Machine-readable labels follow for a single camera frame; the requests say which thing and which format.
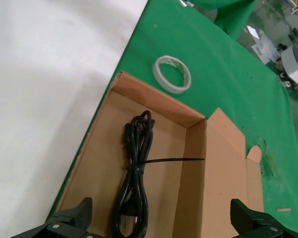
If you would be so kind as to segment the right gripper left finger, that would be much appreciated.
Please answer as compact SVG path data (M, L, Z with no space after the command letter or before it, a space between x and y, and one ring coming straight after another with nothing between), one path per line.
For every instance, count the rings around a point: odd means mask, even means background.
M60 210L44 224L17 234L16 238L85 238L92 221L92 198L84 198L78 206Z

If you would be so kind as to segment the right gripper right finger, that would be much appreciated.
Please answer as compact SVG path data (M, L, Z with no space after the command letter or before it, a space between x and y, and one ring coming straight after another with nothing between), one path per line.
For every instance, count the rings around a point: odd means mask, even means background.
M249 209L239 199L230 202L230 221L238 238L298 238L270 214Z

